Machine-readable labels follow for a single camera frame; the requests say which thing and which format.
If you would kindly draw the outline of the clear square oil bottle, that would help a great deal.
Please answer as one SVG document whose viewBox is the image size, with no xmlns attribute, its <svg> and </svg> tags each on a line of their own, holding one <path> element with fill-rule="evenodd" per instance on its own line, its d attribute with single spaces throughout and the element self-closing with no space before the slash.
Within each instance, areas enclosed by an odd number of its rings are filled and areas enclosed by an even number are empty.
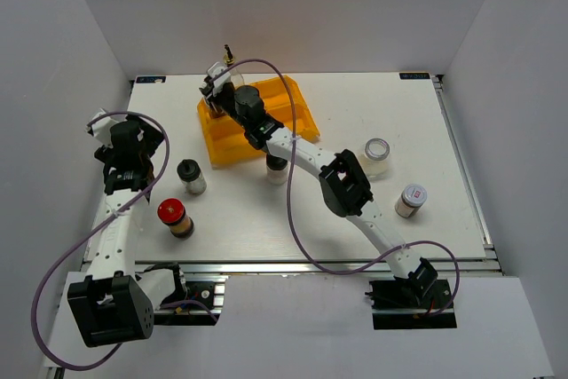
<svg viewBox="0 0 568 379">
<path fill-rule="evenodd" d="M 236 63 L 236 58 L 233 55 L 233 52 L 228 44 L 224 45 L 224 49 L 225 49 L 225 54 L 223 57 L 223 63 L 225 64 L 226 67 L 232 67 Z M 233 83 L 233 86 L 235 88 L 239 88 L 245 84 L 244 77 L 237 67 L 233 68 L 229 72 L 229 75 L 231 78 L 231 82 Z"/>
</svg>

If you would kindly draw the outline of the red-lid dark sauce jar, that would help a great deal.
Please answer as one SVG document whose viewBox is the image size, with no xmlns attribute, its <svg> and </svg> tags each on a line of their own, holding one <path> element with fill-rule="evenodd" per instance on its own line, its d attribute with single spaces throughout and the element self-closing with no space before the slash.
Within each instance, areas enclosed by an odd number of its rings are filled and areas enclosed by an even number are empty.
<svg viewBox="0 0 568 379">
<path fill-rule="evenodd" d="M 179 199 L 169 198 L 162 201 L 158 206 L 157 215 L 176 238 L 189 238 L 194 232 L 194 222 Z"/>
</svg>

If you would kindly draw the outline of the black-lid white spice jar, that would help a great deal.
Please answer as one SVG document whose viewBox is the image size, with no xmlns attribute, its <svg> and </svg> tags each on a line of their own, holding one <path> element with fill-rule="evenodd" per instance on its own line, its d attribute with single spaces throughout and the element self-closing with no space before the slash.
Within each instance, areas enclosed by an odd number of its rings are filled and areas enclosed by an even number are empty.
<svg viewBox="0 0 568 379">
<path fill-rule="evenodd" d="M 270 184 L 283 185 L 288 180 L 288 161 L 271 154 L 265 157 L 266 176 Z"/>
</svg>

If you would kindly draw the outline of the white-lid seasoning jar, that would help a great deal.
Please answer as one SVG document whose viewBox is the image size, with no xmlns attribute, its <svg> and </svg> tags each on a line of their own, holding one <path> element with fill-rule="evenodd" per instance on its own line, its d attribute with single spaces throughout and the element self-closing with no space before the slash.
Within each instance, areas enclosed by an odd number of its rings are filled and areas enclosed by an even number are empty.
<svg viewBox="0 0 568 379">
<path fill-rule="evenodd" d="M 400 217 L 413 217 L 427 201 L 427 197 L 427 191 L 423 186 L 407 185 L 395 203 L 395 211 Z"/>
</svg>

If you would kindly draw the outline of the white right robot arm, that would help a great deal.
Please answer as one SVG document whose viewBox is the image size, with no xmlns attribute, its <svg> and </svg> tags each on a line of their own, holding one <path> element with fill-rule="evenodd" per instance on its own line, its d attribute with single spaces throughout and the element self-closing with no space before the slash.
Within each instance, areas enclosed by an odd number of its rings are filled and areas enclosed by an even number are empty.
<svg viewBox="0 0 568 379">
<path fill-rule="evenodd" d="M 208 78 L 200 91 L 209 107 L 243 128 L 253 148 L 287 161 L 291 170 L 304 170 L 319 180 L 328 209 L 355 225 L 378 250 L 377 259 L 390 267 L 393 284 L 407 304 L 419 307 L 439 296 L 435 289 L 437 270 L 414 251 L 416 242 L 404 241 L 388 224 L 352 151 L 324 151 L 300 138 L 295 127 L 285 126 L 267 112 L 259 90 L 253 86 L 235 87 L 230 81 Z"/>
</svg>

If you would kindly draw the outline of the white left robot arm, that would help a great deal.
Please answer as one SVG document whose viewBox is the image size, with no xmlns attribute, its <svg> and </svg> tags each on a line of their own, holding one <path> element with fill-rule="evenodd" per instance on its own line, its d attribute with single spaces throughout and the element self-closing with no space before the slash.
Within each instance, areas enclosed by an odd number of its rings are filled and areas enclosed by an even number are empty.
<svg viewBox="0 0 568 379">
<path fill-rule="evenodd" d="M 81 282 L 70 284 L 67 301 L 89 347 L 147 339 L 154 313 L 162 305 L 180 306 L 187 285 L 175 263 L 135 271 L 143 216 L 154 182 L 151 158 L 164 140 L 162 131 L 134 114 L 117 122 L 105 114 L 89 128 L 101 141 L 95 157 L 103 164 L 106 225 Z"/>
</svg>

